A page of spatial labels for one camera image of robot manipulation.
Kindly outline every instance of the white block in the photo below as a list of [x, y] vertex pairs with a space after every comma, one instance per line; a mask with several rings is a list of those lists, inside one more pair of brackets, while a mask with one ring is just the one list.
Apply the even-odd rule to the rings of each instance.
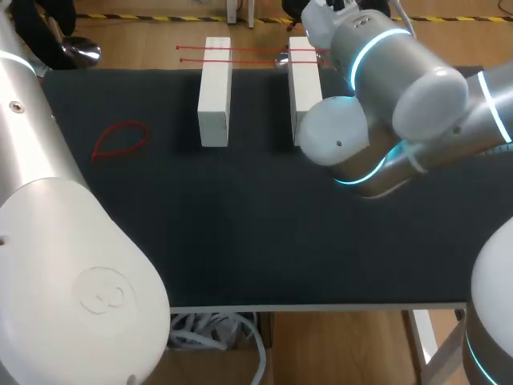
[[[205, 46], [230, 48], [230, 38], [207, 38]], [[229, 50], [205, 50], [205, 60], [231, 60], [231, 58], [232, 53]], [[232, 64], [203, 63], [198, 100], [198, 122], [202, 146], [228, 146], [231, 91]]]
[[315, 51], [294, 51], [294, 49], [313, 49], [306, 37], [289, 39], [289, 92], [290, 119], [294, 144], [299, 145], [298, 134], [301, 121], [315, 104], [322, 101], [321, 81]]

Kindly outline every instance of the red string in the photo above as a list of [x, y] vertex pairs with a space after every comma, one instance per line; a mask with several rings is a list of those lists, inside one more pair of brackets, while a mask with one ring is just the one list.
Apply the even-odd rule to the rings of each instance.
[[232, 47], [194, 47], [194, 46], [176, 46], [177, 50], [222, 50], [222, 51], [243, 51], [243, 52], [282, 52], [282, 51], [316, 51], [320, 53], [328, 52], [329, 50], [316, 49], [316, 48], [232, 48]]
[[[205, 60], [205, 59], [185, 59], [180, 58], [181, 62], [197, 62], [197, 63], [243, 63], [243, 64], [276, 64], [274, 60]], [[326, 61], [307, 62], [295, 61], [288, 62], [291, 64], [327, 64]]]
[[[139, 126], [144, 130], [144, 137], [143, 137], [143, 139], [141, 139], [141, 141], [139, 143], [136, 143], [133, 146], [131, 146], [129, 148], [124, 148], [122, 150], [115, 150], [115, 151], [109, 151], [109, 152], [99, 152], [98, 151], [100, 144], [111, 132], [113, 132], [116, 128], [120, 128], [123, 126], [130, 126], [130, 125], [131, 126]], [[136, 150], [137, 148], [141, 147], [142, 145], [144, 145], [146, 143], [146, 140], [147, 140], [146, 124], [138, 122], [137, 120], [126, 120], [124, 122], [119, 122], [119, 123], [113, 124], [107, 130], [105, 130], [105, 132], [103, 132], [103, 134], [99, 137], [98, 141], [96, 142], [95, 150], [93, 151], [93, 156], [91, 159], [91, 163], [93, 164], [95, 162], [95, 159], [99, 158], [101, 156], [109, 156], [109, 157], [110, 156], [119, 156], [119, 155], [124, 155], [129, 152], [132, 152], [132, 151]]]

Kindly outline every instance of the floor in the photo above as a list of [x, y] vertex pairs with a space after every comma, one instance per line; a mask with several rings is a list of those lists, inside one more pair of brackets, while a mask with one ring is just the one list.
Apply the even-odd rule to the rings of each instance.
[[[223, 16], [223, 0], [75, 0], [80, 13], [172, 16]], [[410, 15], [498, 16], [495, 1], [403, 0]], [[513, 10], [513, 0], [503, 6]], [[243, 0], [240, 16], [247, 15]], [[279, 0], [256, 0], [256, 17], [284, 17]], [[492, 67], [513, 59], [513, 23], [414, 22], [420, 41], [453, 65]], [[289, 36], [302, 36], [301, 26], [288, 33], [281, 24], [227, 26], [222, 22], [138, 22], [86, 20], [78, 34], [103, 48], [102, 68], [180, 69], [200, 63], [181, 63], [180, 57], [201, 59], [201, 51], [177, 51], [177, 45], [203, 46], [207, 36], [230, 36], [235, 47], [281, 48]], [[235, 53], [234, 59], [272, 60], [275, 54]], [[239, 64], [235, 67], [251, 67]], [[455, 325], [449, 310], [430, 312], [438, 343]], [[311, 385], [411, 385], [414, 362], [401, 312], [279, 313], [275, 315], [273, 348], [263, 383]], [[257, 366], [254, 351], [220, 354], [167, 352], [148, 383], [244, 384]], [[451, 385], [466, 383], [460, 371]]]

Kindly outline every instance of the yellow black tape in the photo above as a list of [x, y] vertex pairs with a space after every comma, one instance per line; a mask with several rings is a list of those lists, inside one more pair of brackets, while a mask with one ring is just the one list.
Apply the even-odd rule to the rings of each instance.
[[[227, 22], [225, 17], [208, 16], [197, 18], [192, 16], [140, 16], [135, 14], [78, 14], [79, 18], [103, 18], [103, 19], [125, 19], [125, 20], [143, 20], [145, 22]], [[416, 22], [513, 22], [511, 16], [410, 16]], [[394, 21], [400, 21], [400, 18], [392, 18]], [[247, 22], [242, 18], [238, 22]], [[289, 18], [256, 18], [255, 24], [290, 24]]]

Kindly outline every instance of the table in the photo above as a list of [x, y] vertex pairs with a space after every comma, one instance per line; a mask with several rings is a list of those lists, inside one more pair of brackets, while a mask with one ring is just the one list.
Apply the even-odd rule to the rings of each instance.
[[[335, 71], [320, 77], [324, 97], [348, 95]], [[200, 146], [200, 71], [55, 71], [43, 87], [92, 192], [156, 266], [175, 312], [463, 306], [481, 247], [513, 216], [510, 153], [379, 200], [333, 182], [293, 146], [285, 70], [233, 72], [228, 148]], [[145, 147], [91, 164], [123, 120], [148, 125]], [[104, 151], [139, 139], [118, 133]], [[462, 329], [427, 381], [445, 357], [455, 365]]]

